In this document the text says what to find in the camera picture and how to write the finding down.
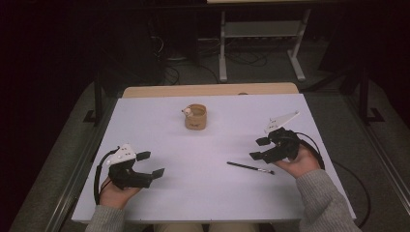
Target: wooden cup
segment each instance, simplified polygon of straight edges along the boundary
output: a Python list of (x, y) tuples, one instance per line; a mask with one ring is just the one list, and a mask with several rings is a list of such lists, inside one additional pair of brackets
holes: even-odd
[(190, 110), (193, 113), (192, 116), (185, 118), (185, 127), (190, 130), (200, 131), (206, 127), (206, 107), (202, 104), (191, 104)]

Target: white tabletop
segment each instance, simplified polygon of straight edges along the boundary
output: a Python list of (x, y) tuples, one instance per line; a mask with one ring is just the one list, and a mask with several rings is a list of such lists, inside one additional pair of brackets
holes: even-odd
[[(205, 130), (185, 128), (181, 110), (192, 103), (207, 107)], [(130, 200), (126, 220), (156, 223), (299, 219), (304, 207), (294, 178), (249, 155), (274, 146), (259, 147), (255, 142), (267, 135), (264, 129), (270, 118), (296, 110), (301, 114), (285, 128), (315, 140), (326, 171), (345, 196), (302, 94), (120, 99), (73, 220), (88, 222), (91, 219), (95, 210), (95, 168), (103, 155), (124, 143), (130, 143), (137, 153), (152, 153), (149, 159), (137, 162), (134, 171), (151, 173), (165, 168), (163, 177)], [(228, 165), (227, 161), (272, 169), (276, 175)], [(107, 173), (105, 165), (101, 183)], [(348, 205), (354, 218), (350, 203)]]

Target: gray sleeve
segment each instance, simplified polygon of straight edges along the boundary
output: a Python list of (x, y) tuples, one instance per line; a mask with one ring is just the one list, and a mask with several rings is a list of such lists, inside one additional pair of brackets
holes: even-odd
[(305, 205), (300, 231), (361, 231), (350, 215), (347, 202), (324, 170), (296, 179)]
[(124, 229), (124, 215), (123, 210), (98, 205), (96, 211), (91, 218), (90, 223), (86, 228), (86, 232), (120, 232)]

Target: wire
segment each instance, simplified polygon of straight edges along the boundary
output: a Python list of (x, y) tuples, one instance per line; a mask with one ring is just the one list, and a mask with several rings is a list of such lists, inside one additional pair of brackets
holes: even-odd
[(360, 180), (360, 178), (353, 171), (351, 171), (350, 169), (348, 169), (347, 167), (343, 166), (342, 164), (340, 164), (339, 162), (337, 162), (333, 159), (331, 159), (331, 161), (332, 161), (332, 163), (334, 163), (337, 166), (341, 167), (345, 171), (349, 172), (359, 182), (359, 184), (362, 186), (363, 190), (365, 191), (366, 201), (367, 201), (367, 211), (366, 211), (365, 218), (358, 225), (359, 228), (362, 228), (365, 225), (365, 223), (367, 222), (368, 218), (370, 217), (370, 213), (371, 213), (370, 194), (368, 193), (367, 188), (365, 187), (365, 184)]
[[(176, 72), (176, 74), (173, 75), (173, 74), (169, 73), (169, 71), (168, 71), (167, 69), (173, 70), (174, 72)], [(175, 85), (175, 84), (177, 84), (177, 83), (180, 83), (180, 73), (179, 73), (176, 69), (174, 69), (174, 68), (172, 68), (172, 67), (169, 67), (169, 66), (168, 66), (168, 67), (165, 67), (165, 74), (167, 74), (167, 75), (169, 75), (169, 76), (175, 78), (175, 80), (172, 81), (172, 80), (168, 79), (167, 77), (165, 77), (165, 80), (169, 81), (169, 83), (170, 83), (171, 85)]]
[(322, 156), (322, 155), (320, 154), (319, 147), (317, 146), (316, 142), (314, 142), (314, 140), (313, 140), (311, 137), (309, 137), (307, 134), (304, 134), (304, 133), (301, 133), (301, 132), (295, 132), (295, 133), (296, 133), (296, 134), (303, 135), (303, 136), (305, 136), (306, 138), (310, 139), (310, 141), (311, 141), (311, 142), (314, 144), (314, 146), (316, 147), (316, 151), (317, 151), (317, 153), (319, 154), (319, 156)]
[(161, 42), (161, 46), (160, 46), (159, 50), (154, 52), (154, 55), (157, 56), (158, 58), (160, 58), (161, 57), (161, 52), (162, 52), (163, 47), (164, 47), (163, 39), (161, 39), (161, 37), (155, 37), (155, 36), (152, 36), (151, 39), (159, 40)]
[(120, 147), (105, 154), (105, 156), (103, 156), (102, 160), (100, 161), (100, 164), (96, 168), (96, 176), (94, 177), (94, 200), (96, 201), (96, 205), (100, 204), (99, 187), (100, 187), (100, 176), (102, 174), (102, 169), (103, 169), (103, 162), (105, 161), (107, 157), (109, 157), (112, 154), (115, 154), (118, 151), (118, 149), (120, 149)]
[(105, 189), (105, 187), (107, 187), (109, 185), (109, 183), (111, 183), (112, 181), (109, 180), (105, 185), (103, 185), (103, 187), (100, 189), (100, 192), (103, 191), (103, 189)]
[(203, 66), (203, 65), (195, 65), (195, 64), (181, 64), (181, 65), (174, 65), (174, 66), (172, 66), (172, 67), (183, 67), (183, 66), (195, 66), (195, 67), (199, 67), (199, 68), (202, 68), (202, 69), (204, 69), (204, 70), (207, 70), (207, 71), (209, 71), (209, 72), (212, 74), (212, 76), (213, 76), (214, 79), (216, 80), (217, 84), (220, 83), (220, 81), (219, 81), (217, 75), (214, 73), (214, 71), (212, 71), (211, 69), (209, 69), (209, 68), (206, 67), (206, 66)]
[(199, 55), (203, 56), (203, 55), (209, 55), (209, 54), (216, 54), (218, 52), (218, 50), (215, 50), (214, 52), (206, 53), (208, 51), (212, 51), (216, 48), (219, 48), (220, 47), (220, 39), (214, 38), (214, 39), (202, 40), (201, 42), (208, 42), (208, 41), (216, 41), (217, 44), (215, 44), (214, 46), (212, 46), (210, 48), (206, 48), (204, 50), (199, 51)]
[[(266, 66), (266, 64), (268, 63), (268, 56), (275, 50), (277, 49), (280, 45), (282, 44), (282, 41), (280, 41), (275, 47), (271, 48), (266, 54), (262, 54), (261, 56), (258, 56), (256, 54), (254, 54), (253, 52), (248, 52), (248, 54), (251, 54), (255, 57), (254, 60), (249, 61), (243, 57), (241, 57), (240, 55), (234, 55), (232, 53), (226, 53), (225, 56), (231, 60), (234, 63), (240, 64), (240, 65), (249, 65), (249, 66), (253, 66), (253, 67), (264, 67)], [(263, 63), (261, 65), (255, 65), (255, 63), (259, 62), (263, 60)]]

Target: hand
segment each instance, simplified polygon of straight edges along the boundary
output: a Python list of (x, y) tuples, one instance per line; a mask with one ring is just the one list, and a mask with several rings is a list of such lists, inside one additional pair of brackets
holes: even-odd
[(141, 191), (141, 188), (124, 188), (124, 190), (121, 190), (112, 184), (109, 177), (107, 177), (102, 183), (100, 205), (123, 210), (127, 202), (139, 191)]
[(309, 171), (320, 169), (316, 157), (303, 145), (299, 145), (298, 156), (289, 160), (290, 162), (279, 160), (274, 162), (274, 165), (287, 171), (294, 178), (301, 177)]

